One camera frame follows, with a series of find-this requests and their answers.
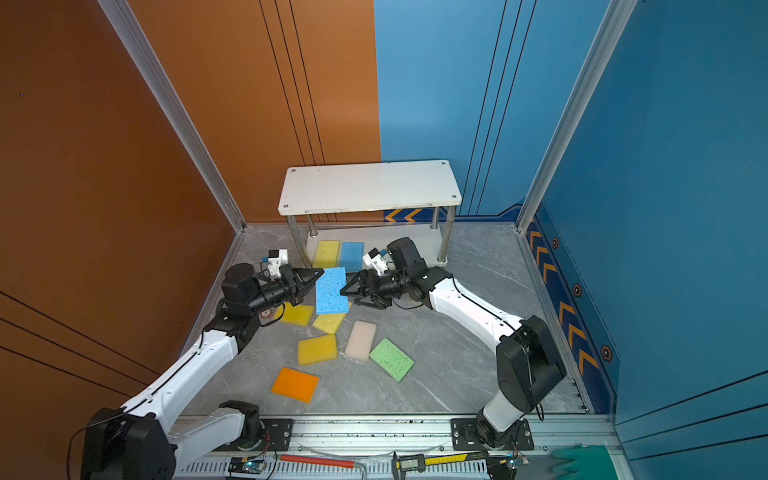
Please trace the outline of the blue cellulose sponge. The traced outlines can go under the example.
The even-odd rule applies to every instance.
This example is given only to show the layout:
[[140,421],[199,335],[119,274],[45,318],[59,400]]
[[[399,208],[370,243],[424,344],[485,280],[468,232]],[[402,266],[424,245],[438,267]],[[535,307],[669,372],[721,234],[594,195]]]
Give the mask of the blue cellulose sponge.
[[364,244],[362,242],[343,242],[338,256],[338,266],[347,273],[358,272],[362,269]]
[[343,267],[324,270],[315,284],[315,310],[318,315],[346,314],[349,311],[348,299],[341,294],[346,283],[346,270]]

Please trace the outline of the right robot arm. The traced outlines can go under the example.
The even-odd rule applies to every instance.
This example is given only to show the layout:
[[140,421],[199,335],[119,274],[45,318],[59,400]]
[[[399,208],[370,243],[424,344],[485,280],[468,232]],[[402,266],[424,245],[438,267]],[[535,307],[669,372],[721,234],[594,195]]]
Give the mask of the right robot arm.
[[507,313],[466,289],[439,266],[429,266],[408,237],[363,256],[365,269],[348,278],[340,294],[355,304],[384,310],[406,295],[459,323],[496,357],[498,390],[478,412],[476,438],[501,449],[513,442],[518,423],[566,377],[565,363],[547,323]]

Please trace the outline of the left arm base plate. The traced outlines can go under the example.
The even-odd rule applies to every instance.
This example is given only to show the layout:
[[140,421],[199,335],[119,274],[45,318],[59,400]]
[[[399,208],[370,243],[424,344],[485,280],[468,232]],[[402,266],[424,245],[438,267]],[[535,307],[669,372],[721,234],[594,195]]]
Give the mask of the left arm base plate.
[[234,452],[237,454],[255,455],[264,451],[285,452],[289,449],[294,421],[289,418],[261,418],[259,433],[251,438],[249,435],[240,437],[230,443],[223,444],[214,452]]

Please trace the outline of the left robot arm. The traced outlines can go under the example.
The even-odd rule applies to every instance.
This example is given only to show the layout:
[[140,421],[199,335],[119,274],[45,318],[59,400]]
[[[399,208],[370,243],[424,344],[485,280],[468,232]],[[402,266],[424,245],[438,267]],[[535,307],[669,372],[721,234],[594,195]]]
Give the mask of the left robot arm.
[[289,264],[271,279],[248,263],[230,267],[213,319],[192,347],[152,384],[118,409],[99,410],[84,429],[83,479],[171,479],[225,444],[265,447],[267,433],[256,405],[227,401],[182,429],[177,419],[201,389],[263,327],[262,313],[298,306],[322,276]]

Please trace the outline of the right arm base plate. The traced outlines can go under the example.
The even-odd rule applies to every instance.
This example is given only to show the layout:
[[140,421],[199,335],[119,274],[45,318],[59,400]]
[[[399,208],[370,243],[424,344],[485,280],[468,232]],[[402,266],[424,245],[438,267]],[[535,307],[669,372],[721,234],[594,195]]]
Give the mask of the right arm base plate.
[[452,445],[456,451],[533,451],[535,444],[526,419],[517,420],[505,431],[497,431],[483,418],[454,418],[450,421]]

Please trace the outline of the green cellulose sponge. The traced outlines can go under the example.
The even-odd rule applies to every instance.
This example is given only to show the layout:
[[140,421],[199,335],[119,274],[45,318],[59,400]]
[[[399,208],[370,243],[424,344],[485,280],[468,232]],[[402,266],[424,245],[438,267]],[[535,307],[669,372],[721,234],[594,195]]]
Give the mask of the green cellulose sponge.
[[376,345],[369,358],[397,382],[401,382],[415,365],[415,362],[388,338],[382,339]]

